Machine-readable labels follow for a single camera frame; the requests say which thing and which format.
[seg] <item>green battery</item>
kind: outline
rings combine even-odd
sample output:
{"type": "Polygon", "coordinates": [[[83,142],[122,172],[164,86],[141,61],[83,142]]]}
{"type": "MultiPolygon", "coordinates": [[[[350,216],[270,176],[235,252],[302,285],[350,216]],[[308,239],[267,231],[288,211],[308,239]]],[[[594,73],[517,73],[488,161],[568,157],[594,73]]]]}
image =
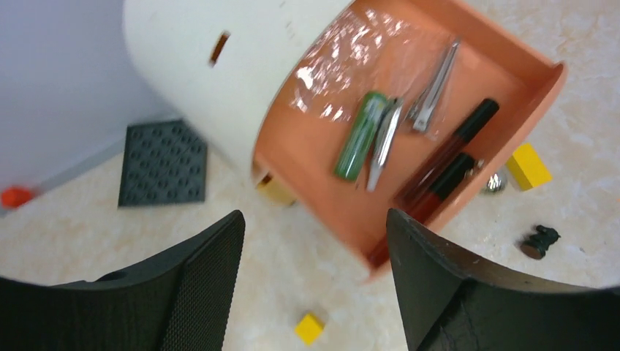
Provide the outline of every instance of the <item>green battery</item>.
{"type": "Polygon", "coordinates": [[[333,171],[336,176],[346,181],[358,179],[387,105],[388,98],[384,94],[370,91],[364,96],[353,128],[333,171]]]}

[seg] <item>black perforated tile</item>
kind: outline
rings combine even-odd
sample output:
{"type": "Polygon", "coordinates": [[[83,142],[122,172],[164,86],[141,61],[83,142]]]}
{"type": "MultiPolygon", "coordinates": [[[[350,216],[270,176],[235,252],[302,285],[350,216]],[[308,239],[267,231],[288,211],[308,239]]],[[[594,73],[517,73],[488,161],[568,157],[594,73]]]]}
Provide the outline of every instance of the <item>black perforated tile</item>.
{"type": "Polygon", "coordinates": [[[118,206],[205,200],[207,145],[183,121],[127,127],[118,206]]]}

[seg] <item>white curved container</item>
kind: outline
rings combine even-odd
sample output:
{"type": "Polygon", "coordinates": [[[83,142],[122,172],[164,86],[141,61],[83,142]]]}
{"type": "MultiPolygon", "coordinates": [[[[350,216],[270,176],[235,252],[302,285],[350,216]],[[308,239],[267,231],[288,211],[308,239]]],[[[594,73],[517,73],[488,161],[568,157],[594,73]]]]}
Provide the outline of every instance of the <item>white curved container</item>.
{"type": "Polygon", "coordinates": [[[126,0],[137,71],[246,176],[282,83],[349,0],[126,0]],[[211,55],[228,33],[215,64],[211,55]]]}

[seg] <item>clear plastic bag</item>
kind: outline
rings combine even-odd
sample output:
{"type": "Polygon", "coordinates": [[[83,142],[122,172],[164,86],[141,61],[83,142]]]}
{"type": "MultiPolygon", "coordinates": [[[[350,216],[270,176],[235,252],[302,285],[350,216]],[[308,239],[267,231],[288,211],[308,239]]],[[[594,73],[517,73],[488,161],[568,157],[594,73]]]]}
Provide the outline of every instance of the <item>clear plastic bag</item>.
{"type": "MultiPolygon", "coordinates": [[[[349,121],[368,91],[403,97],[405,111],[430,83],[452,37],[377,10],[349,9],[323,33],[293,72],[290,105],[332,121],[349,121]]],[[[453,72],[458,69],[458,55],[453,72]]],[[[445,113],[450,78],[428,133],[445,113]]]]}

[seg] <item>orange drawer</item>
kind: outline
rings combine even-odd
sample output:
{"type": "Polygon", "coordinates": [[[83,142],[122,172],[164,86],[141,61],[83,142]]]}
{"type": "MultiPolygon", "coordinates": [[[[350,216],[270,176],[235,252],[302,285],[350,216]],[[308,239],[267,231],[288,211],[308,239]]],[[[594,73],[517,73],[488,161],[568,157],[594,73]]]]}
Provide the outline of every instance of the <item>orange drawer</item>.
{"type": "Polygon", "coordinates": [[[564,85],[567,70],[457,0],[358,0],[350,9],[359,12],[369,7],[429,32],[459,36],[459,55],[475,60],[468,69],[455,69],[450,76],[445,117],[436,140],[399,132],[377,189],[368,193],[368,165],[355,184],[333,175],[351,124],[334,123],[290,107],[295,82],[289,77],[264,121],[254,160],[286,184],[376,275],[389,269],[389,264],[374,268],[368,263],[368,254],[385,235],[386,213],[396,207],[394,195],[425,158],[484,98],[499,102],[499,112],[465,149],[476,159],[484,159],[484,166],[427,222],[429,229],[439,232],[543,117],[564,85]]]}

